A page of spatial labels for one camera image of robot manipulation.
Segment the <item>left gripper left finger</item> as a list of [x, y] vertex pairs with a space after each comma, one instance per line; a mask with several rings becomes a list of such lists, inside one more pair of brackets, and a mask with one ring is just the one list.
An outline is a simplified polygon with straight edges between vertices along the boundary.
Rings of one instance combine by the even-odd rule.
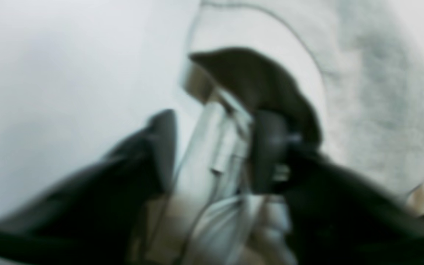
[[161, 111], [100, 161], [68, 176], [0, 219], [0, 257], [31, 265], [124, 265], [133, 235], [141, 245], [146, 202], [171, 185], [175, 112]]

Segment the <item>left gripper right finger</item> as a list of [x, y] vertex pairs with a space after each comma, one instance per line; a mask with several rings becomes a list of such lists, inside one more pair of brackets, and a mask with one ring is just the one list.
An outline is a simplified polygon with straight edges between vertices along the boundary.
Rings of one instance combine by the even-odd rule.
[[252, 191], [281, 195], [300, 265], [424, 265], [424, 218], [323, 158], [284, 115], [255, 114]]

